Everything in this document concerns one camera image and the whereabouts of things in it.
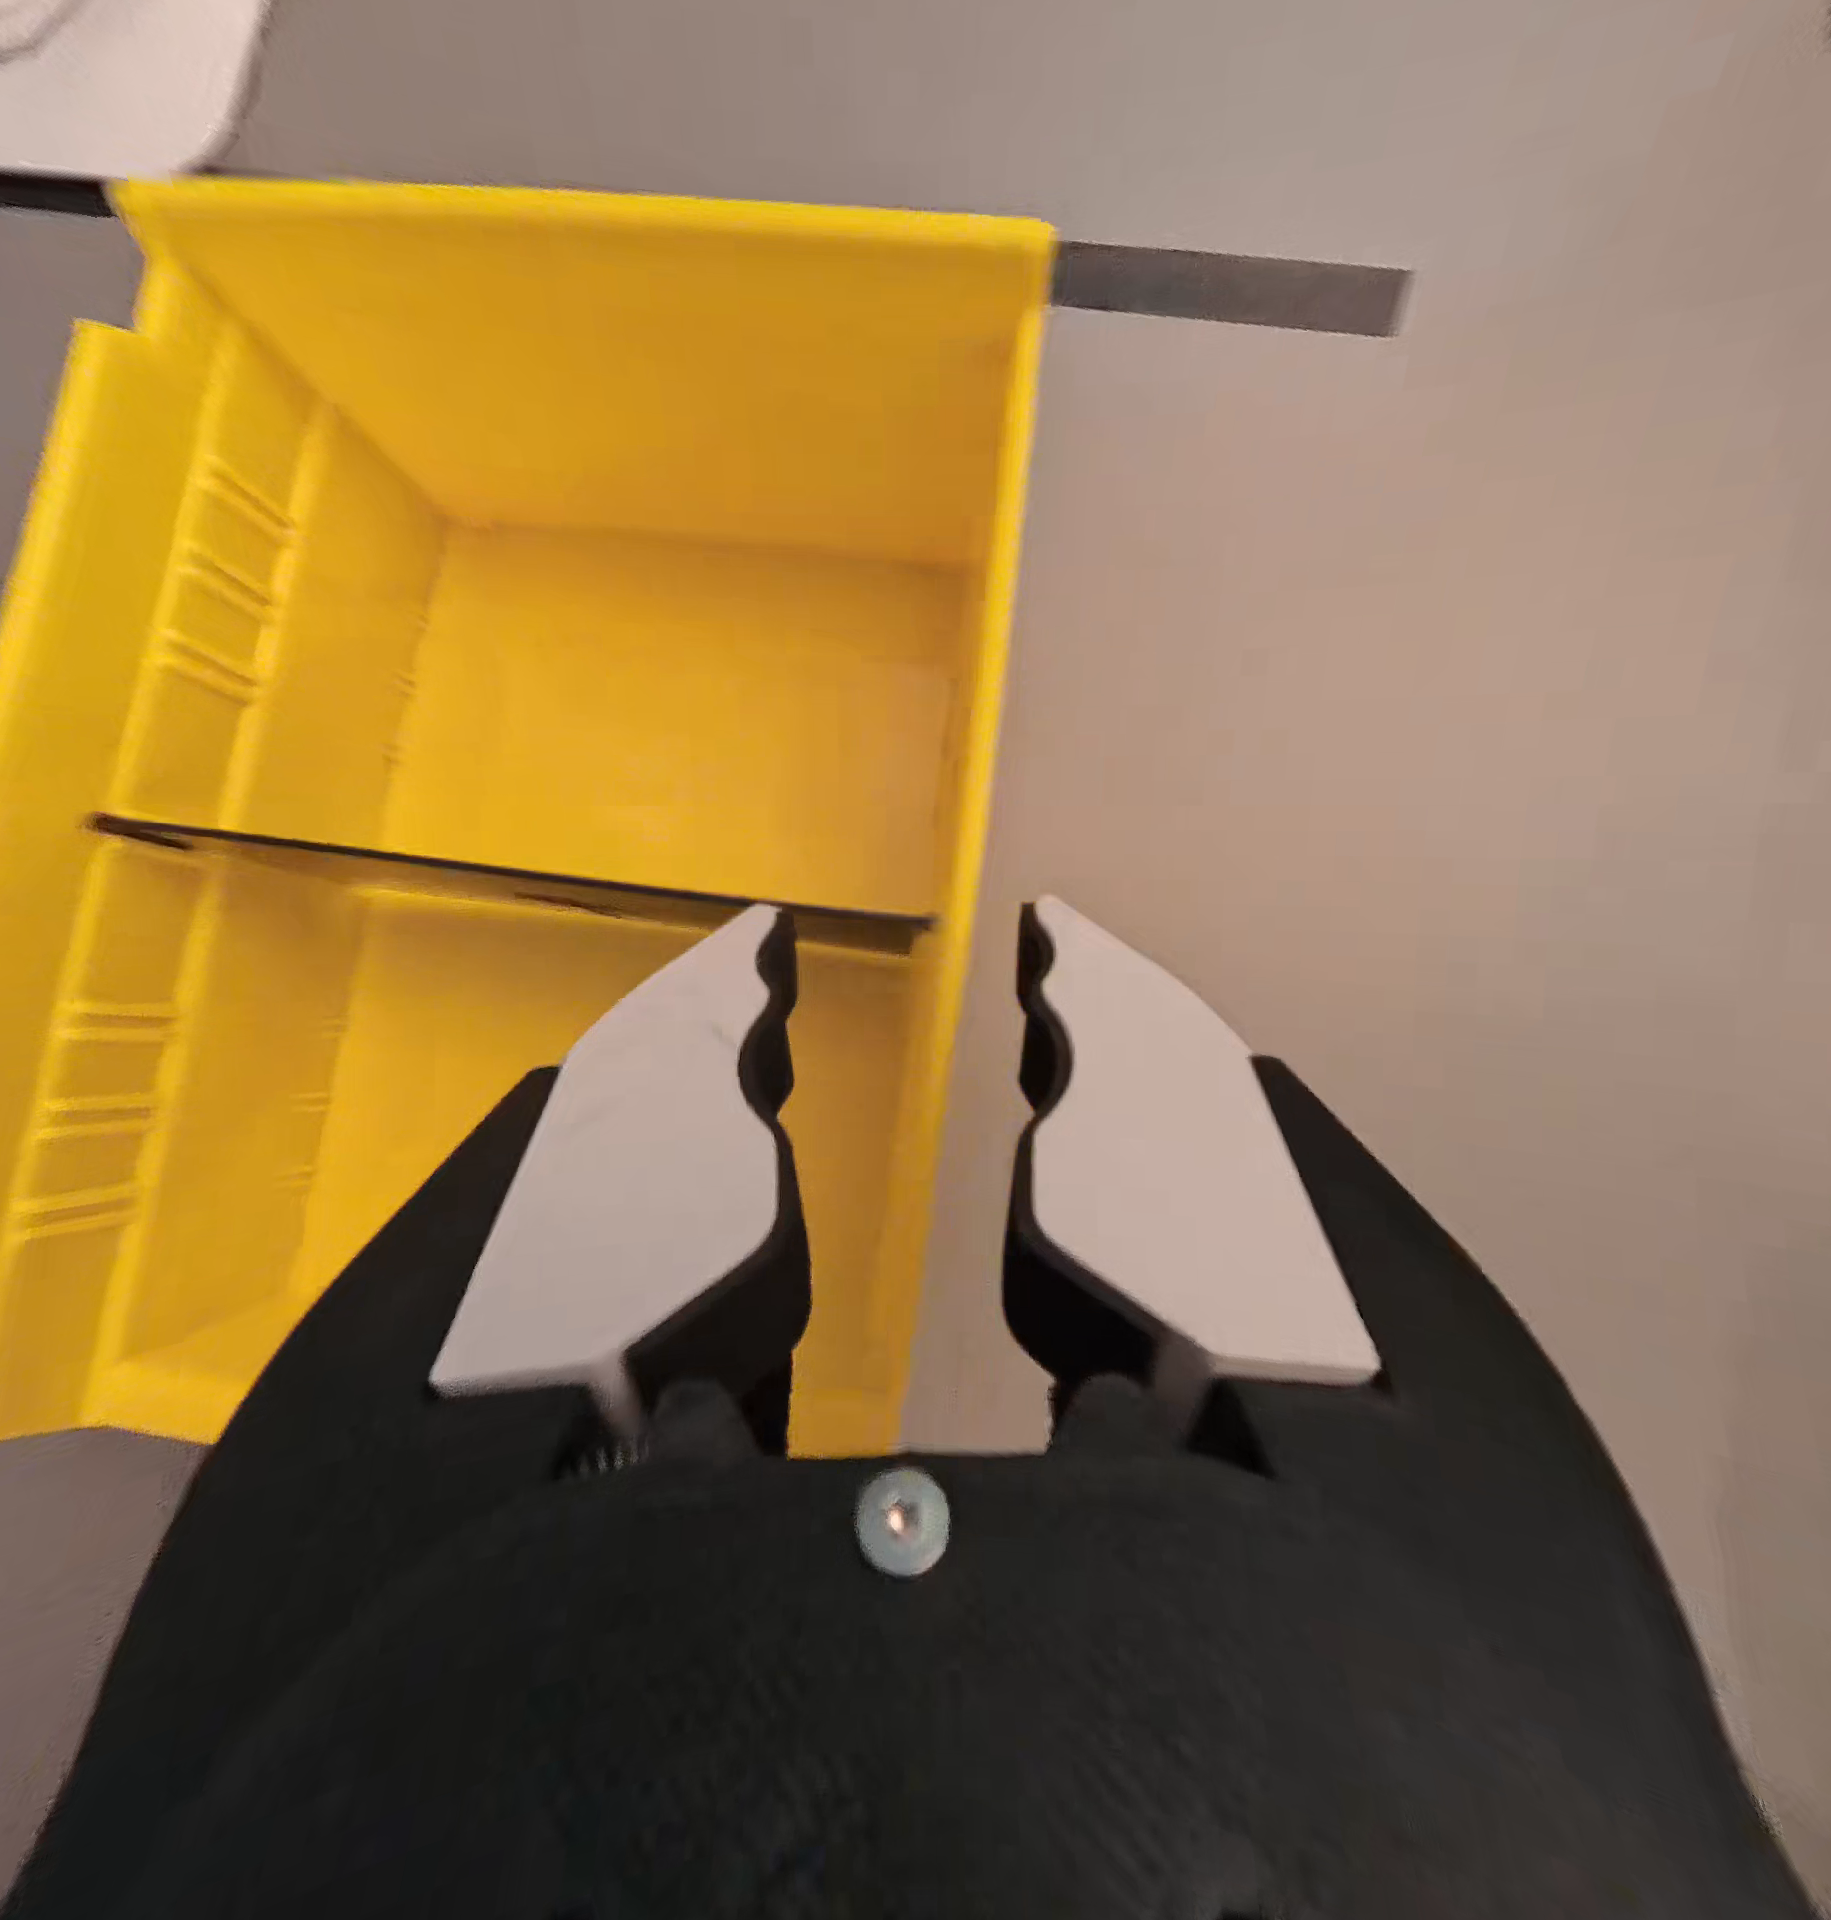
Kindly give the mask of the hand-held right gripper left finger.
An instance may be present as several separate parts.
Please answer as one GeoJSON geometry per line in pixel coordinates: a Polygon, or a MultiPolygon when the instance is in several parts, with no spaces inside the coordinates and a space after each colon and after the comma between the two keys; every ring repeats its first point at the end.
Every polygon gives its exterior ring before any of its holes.
{"type": "Polygon", "coordinates": [[[645,1426],[685,1380],[787,1426],[810,1259],[790,1136],[795,924],[757,903],[572,1044],[428,1385],[571,1385],[645,1426]]]}

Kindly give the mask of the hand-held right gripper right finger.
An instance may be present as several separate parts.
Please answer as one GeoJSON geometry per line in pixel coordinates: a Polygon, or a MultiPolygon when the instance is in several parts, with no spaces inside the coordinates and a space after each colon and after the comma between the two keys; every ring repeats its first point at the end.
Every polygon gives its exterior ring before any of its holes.
{"type": "Polygon", "coordinates": [[[1002,1309],[1061,1426],[1127,1380],[1165,1426],[1231,1382],[1355,1390],[1382,1359],[1255,1050],[1068,899],[1025,902],[1025,1020],[1002,1309]]]}

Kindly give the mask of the yellow plastic bin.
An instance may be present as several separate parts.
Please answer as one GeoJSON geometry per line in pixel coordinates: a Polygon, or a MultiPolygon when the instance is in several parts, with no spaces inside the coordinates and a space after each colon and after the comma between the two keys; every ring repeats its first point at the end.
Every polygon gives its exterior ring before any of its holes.
{"type": "Polygon", "coordinates": [[[531,1066],[697,932],[93,811],[791,909],[798,1452],[903,1426],[1052,232],[131,181],[0,602],[0,1440],[213,1441],[531,1066]]]}

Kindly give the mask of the black bin divider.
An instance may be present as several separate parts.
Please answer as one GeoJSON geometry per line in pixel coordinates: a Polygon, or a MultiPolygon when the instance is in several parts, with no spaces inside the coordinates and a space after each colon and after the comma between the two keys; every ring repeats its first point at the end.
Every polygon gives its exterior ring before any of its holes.
{"type": "Polygon", "coordinates": [[[179,825],[111,811],[93,811],[83,825],[104,837],[164,852],[213,854],[236,867],[320,879],[352,890],[547,909],[697,934],[718,929],[760,903],[760,899],[742,896],[509,867],[450,854],[414,854],[325,839],[179,825]]]}

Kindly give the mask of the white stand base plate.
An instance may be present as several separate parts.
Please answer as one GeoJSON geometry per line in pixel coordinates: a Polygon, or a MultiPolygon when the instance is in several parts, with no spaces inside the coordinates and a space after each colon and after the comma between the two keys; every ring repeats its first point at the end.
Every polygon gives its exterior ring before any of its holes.
{"type": "Polygon", "coordinates": [[[0,174],[157,179],[239,127],[268,1],[0,1],[0,174]]]}

